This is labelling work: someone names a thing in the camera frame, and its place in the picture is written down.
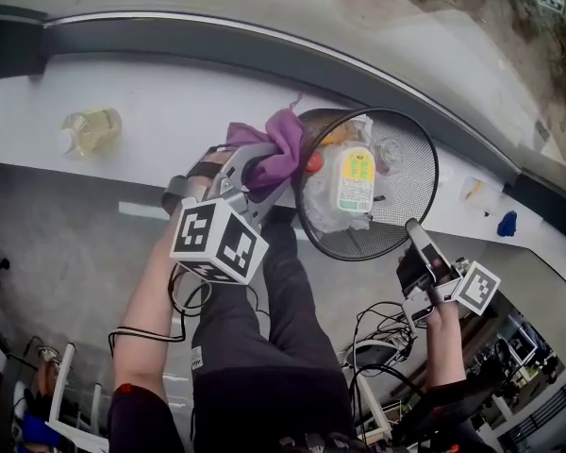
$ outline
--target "purple rag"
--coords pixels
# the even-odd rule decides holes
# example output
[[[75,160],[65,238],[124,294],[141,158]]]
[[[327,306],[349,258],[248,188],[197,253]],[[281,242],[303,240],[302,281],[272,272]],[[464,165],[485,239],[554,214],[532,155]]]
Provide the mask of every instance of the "purple rag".
[[[280,154],[270,156],[259,162],[249,176],[245,186],[256,190],[276,185],[287,179],[300,162],[300,142],[304,128],[291,109],[278,110],[266,122],[266,134],[243,123],[230,123],[226,132],[226,143],[274,143]]]

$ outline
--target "dirt ground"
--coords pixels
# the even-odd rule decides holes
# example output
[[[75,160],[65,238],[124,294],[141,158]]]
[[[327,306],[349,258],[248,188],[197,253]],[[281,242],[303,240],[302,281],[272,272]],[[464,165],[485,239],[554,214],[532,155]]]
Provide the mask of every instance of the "dirt ground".
[[[453,8],[472,17],[530,90],[566,160],[566,19],[535,0],[409,1],[425,12]]]

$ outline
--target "yellow label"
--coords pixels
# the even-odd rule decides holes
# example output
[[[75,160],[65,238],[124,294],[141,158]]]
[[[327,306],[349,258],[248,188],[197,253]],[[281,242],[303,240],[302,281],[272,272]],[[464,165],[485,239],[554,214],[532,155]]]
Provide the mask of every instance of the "yellow label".
[[[371,153],[364,148],[355,148],[343,161],[343,177],[374,181],[375,164]]]

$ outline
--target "yellow liquid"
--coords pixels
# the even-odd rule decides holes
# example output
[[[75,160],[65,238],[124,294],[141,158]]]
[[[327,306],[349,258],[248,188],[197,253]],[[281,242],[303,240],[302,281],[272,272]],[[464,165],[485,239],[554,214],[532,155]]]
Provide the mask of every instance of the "yellow liquid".
[[[122,118],[115,109],[76,112],[65,119],[63,128],[75,132],[77,152],[86,156],[105,151],[122,135]]]

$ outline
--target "black mesh basket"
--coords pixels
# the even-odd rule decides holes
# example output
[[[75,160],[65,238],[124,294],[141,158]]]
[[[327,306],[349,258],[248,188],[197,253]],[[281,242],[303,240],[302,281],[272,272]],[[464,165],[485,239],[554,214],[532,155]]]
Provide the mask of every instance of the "black mesh basket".
[[[348,228],[323,233],[307,217],[303,190],[309,175],[304,170],[312,153],[329,133],[363,114],[373,120],[373,143],[391,139],[400,143],[404,150],[402,171],[385,178],[393,202],[390,205],[374,201],[368,230]],[[305,127],[305,135],[300,165],[292,183],[298,215],[310,241],[327,256],[346,261],[375,259],[403,243],[408,237],[405,223],[409,218],[423,221],[438,186],[438,156],[425,130],[405,114],[385,108],[313,109],[299,118]]]

